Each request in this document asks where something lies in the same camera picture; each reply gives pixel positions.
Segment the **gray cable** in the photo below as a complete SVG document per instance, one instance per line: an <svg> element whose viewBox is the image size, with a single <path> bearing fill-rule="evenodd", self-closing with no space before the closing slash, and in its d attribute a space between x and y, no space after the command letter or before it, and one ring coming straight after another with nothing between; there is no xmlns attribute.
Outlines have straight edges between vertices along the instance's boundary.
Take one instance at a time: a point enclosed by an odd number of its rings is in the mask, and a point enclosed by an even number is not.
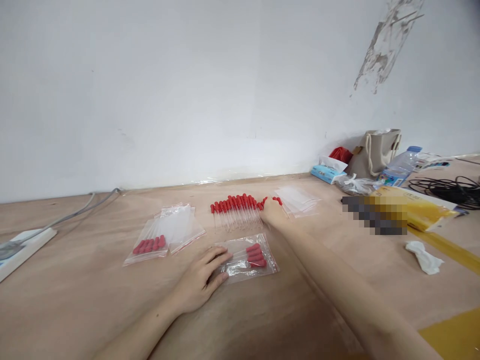
<svg viewBox="0 0 480 360"><path fill-rule="evenodd" d="M27 240L30 240L34 237L36 237L38 234L41 234L43 233L45 230L47 230L48 228L51 228L52 226L54 225L57 225L57 224L60 224L64 221L67 221L71 218L74 218L78 215L81 215L83 213L86 213L87 211L89 210L92 210L94 208L96 208L97 206L99 206L100 204L104 203L109 197L111 197L113 195L114 192L120 192L120 189L118 187L114 188L109 194L107 197L105 197L102 201L100 202L97 202L95 205L92 205L90 207L88 207L90 205L90 203L92 202L92 200L94 199L95 195L97 194L96 192L91 192L91 197L90 197L90 200L88 200L88 202L85 204L84 207L82 207L81 209L71 213L70 215L67 215L67 216L64 216L64 217L61 217L59 218L58 220L55 220L54 222L51 222L50 224L48 224L47 226L45 226L44 228L38 230L37 232L35 232L34 234L30 235L30 236L27 236L26 238L22 239L22 240L17 240L15 241L16 244L20 245L20 244L23 244L24 242L26 242Z"/></svg>

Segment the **right hand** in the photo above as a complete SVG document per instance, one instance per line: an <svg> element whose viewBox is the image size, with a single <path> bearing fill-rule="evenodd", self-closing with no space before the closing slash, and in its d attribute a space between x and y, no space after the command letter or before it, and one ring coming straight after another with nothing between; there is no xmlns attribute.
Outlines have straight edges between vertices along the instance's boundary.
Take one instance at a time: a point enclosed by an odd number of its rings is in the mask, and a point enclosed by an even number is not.
<svg viewBox="0 0 480 360"><path fill-rule="evenodd" d="M170 293L179 314L195 311L210 299L229 275L222 272L209 283L207 281L212 273L231 257L232 254L228 253L226 248L214 246L193 260Z"/></svg>
<svg viewBox="0 0 480 360"><path fill-rule="evenodd" d="M263 211L260 211L260 218L271 226L280 225L289 219L279 202L270 197L265 200Z"/></svg>

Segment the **bottle cap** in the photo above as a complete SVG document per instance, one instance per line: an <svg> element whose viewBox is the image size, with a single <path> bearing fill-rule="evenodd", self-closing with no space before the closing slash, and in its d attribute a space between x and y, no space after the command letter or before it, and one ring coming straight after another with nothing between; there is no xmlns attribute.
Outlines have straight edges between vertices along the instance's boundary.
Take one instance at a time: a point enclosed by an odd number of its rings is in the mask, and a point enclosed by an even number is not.
<svg viewBox="0 0 480 360"><path fill-rule="evenodd" d="M407 151L411 151L412 153L419 153L422 151L420 146L409 146Z"/></svg>

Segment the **canvas tote bag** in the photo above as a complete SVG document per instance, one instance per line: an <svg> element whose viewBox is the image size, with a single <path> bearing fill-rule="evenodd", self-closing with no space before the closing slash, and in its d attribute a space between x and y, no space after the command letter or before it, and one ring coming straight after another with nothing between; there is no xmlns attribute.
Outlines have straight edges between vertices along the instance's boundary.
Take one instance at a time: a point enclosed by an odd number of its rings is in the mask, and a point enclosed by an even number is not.
<svg viewBox="0 0 480 360"><path fill-rule="evenodd" d="M399 129L382 133L369 130L363 136L360 146L353 151L353 157L345 172L357 179L376 179L397 154L402 135Z"/></svg>

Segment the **yellow package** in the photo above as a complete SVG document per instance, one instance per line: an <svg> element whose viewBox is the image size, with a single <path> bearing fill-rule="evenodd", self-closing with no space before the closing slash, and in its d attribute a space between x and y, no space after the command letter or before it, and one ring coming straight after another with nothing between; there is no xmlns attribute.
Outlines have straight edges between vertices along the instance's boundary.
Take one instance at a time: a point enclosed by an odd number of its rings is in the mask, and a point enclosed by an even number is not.
<svg viewBox="0 0 480 360"><path fill-rule="evenodd" d="M408 224L422 232L431 232L459 215L452 202L401 187L382 186L370 196L388 197L392 205L406 204Z"/></svg>

